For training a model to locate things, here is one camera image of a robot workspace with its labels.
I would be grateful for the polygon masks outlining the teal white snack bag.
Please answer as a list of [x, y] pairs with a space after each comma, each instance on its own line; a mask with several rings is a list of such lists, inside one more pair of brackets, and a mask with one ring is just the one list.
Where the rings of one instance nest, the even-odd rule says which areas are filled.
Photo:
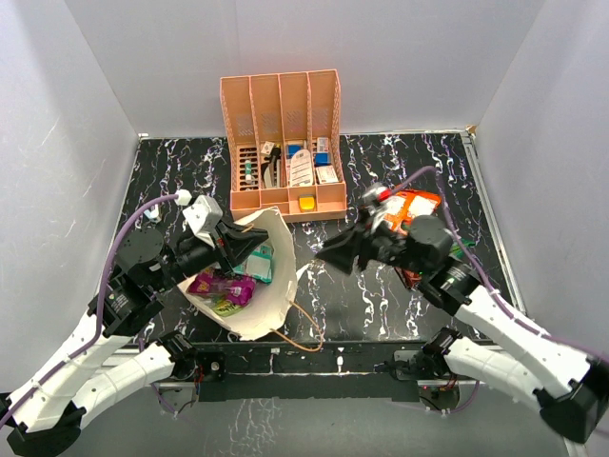
[[240, 275], [252, 277], [264, 284], [270, 284], [273, 276], [273, 253], [271, 245], [261, 244], [233, 271]]

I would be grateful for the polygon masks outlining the purple grape candy bag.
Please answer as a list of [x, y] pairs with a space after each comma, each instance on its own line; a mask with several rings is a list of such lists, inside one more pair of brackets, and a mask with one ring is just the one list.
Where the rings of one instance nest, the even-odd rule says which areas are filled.
[[223, 298], [245, 307], [253, 297], [256, 280], [240, 274], [226, 275], [220, 269], [207, 268], [187, 287], [189, 294], [205, 298]]

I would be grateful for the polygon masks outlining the brown paper bag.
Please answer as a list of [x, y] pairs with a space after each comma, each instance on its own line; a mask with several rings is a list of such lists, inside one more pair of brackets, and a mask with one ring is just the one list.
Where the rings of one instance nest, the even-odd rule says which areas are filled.
[[279, 334], [288, 311], [300, 307], [295, 302], [298, 288], [296, 257], [291, 233], [278, 208], [257, 210], [237, 223], [267, 231], [267, 244], [272, 248], [271, 282], [256, 287], [245, 308], [227, 317], [213, 311], [209, 299], [187, 291], [194, 281], [193, 277], [180, 283], [178, 288], [193, 306], [221, 327], [235, 333], [243, 341], [255, 341], [271, 332]]

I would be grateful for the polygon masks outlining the red doritos bag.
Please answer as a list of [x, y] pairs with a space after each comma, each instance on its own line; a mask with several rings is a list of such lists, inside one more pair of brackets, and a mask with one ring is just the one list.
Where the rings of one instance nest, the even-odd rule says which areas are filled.
[[417, 272], [403, 268], [397, 268], [396, 272], [403, 285], [409, 290], [416, 289], [419, 286], [419, 283], [422, 281], [422, 276]]

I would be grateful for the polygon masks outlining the orange fruit candy bag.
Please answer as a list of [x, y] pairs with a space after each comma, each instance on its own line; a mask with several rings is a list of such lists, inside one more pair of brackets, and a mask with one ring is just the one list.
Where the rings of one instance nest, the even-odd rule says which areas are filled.
[[442, 203], [442, 198], [422, 190], [401, 190], [385, 201], [384, 221], [389, 228], [406, 234], [412, 221], [421, 215], [432, 215]]

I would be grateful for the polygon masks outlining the green chips bag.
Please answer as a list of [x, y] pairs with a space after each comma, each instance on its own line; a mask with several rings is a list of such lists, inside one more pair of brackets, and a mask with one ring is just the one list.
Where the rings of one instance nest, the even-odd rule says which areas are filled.
[[[475, 241], [469, 241], [469, 240], [462, 239], [462, 244], [466, 248], [473, 248], [476, 245], [476, 242]], [[455, 252], [461, 253], [462, 252], [462, 246], [459, 243], [454, 242], [452, 247], [451, 247], [451, 251], [453, 253], [455, 253]]]

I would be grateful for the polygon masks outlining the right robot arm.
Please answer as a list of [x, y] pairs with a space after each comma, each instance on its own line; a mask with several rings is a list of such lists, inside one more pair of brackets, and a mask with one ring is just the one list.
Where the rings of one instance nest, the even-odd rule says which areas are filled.
[[425, 369], [481, 381], [535, 410], [561, 437], [585, 443], [608, 410], [608, 364], [558, 341], [499, 293], [481, 274], [451, 255], [453, 239], [432, 215], [415, 218], [406, 234], [370, 217], [326, 240], [317, 258], [349, 274], [371, 261], [416, 271], [418, 290], [434, 307], [501, 347], [489, 350], [449, 328], [422, 349]]

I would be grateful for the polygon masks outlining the light green snack packet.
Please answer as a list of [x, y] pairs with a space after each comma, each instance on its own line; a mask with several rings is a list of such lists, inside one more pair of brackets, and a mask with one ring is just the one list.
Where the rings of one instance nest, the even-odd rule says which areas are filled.
[[235, 315], [237, 313], [240, 313], [245, 308], [243, 306], [241, 306], [239, 304], [235, 304], [229, 300], [220, 299], [220, 300], [213, 301], [211, 303], [210, 309], [215, 315], [217, 315], [221, 318], [226, 318], [226, 317]]

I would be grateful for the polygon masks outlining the green white glue stick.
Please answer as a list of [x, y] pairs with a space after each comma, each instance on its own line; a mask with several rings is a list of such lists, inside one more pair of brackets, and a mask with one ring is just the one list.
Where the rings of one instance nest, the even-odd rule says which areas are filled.
[[246, 182], [248, 184], [251, 184], [253, 182], [253, 173], [252, 173], [252, 164], [251, 164], [250, 160], [246, 160], [245, 169], [246, 169]]

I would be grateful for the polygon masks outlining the small white card box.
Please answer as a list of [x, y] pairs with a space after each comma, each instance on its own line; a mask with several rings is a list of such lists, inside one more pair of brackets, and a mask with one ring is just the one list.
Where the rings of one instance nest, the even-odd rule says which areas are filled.
[[315, 168], [317, 183], [319, 185], [339, 183], [340, 179], [332, 165], [320, 166]]

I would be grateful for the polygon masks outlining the small white blue clip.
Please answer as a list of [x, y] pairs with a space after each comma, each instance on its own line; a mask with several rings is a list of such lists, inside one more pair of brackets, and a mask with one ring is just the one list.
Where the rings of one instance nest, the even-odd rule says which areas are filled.
[[158, 204], [152, 205], [146, 209], [144, 215], [151, 223], [158, 224], [161, 221], [161, 211]]

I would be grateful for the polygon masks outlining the black white stapler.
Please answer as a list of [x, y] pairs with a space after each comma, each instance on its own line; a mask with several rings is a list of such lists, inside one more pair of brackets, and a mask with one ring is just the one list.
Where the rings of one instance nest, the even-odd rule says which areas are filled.
[[281, 159], [281, 148], [278, 143], [265, 141], [261, 148], [261, 174], [265, 189], [278, 187], [279, 178], [276, 168]]

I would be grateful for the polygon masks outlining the white label booklet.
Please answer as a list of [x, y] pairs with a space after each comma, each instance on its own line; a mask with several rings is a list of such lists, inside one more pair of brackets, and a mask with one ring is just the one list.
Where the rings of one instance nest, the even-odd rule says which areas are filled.
[[314, 184], [314, 167], [308, 149], [299, 149], [290, 159], [288, 184], [291, 187], [306, 187]]

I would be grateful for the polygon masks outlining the pink plastic desk organizer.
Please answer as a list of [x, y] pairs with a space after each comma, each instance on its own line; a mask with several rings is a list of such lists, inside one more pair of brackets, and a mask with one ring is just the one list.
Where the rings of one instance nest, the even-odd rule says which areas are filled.
[[[347, 210], [347, 191], [340, 152], [341, 84], [336, 70], [310, 70], [229, 76], [220, 81], [220, 101], [231, 159], [229, 207], [234, 218], [276, 207], [287, 222], [340, 219]], [[278, 143], [281, 159], [278, 187], [265, 189], [261, 174], [261, 148]], [[290, 159], [308, 149], [314, 167], [314, 184], [288, 184]], [[339, 183], [319, 185], [314, 165], [316, 152], [328, 152]], [[253, 182], [246, 182], [246, 160], [252, 164]], [[316, 196], [316, 210], [300, 213], [297, 198]]]

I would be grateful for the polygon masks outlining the black front mounting rail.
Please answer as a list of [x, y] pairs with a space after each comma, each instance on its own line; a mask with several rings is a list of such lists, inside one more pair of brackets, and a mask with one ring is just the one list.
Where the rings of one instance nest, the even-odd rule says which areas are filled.
[[201, 402], [379, 398], [417, 402], [428, 386], [452, 387], [423, 359], [421, 341], [326, 342], [317, 352], [288, 343], [200, 343]]

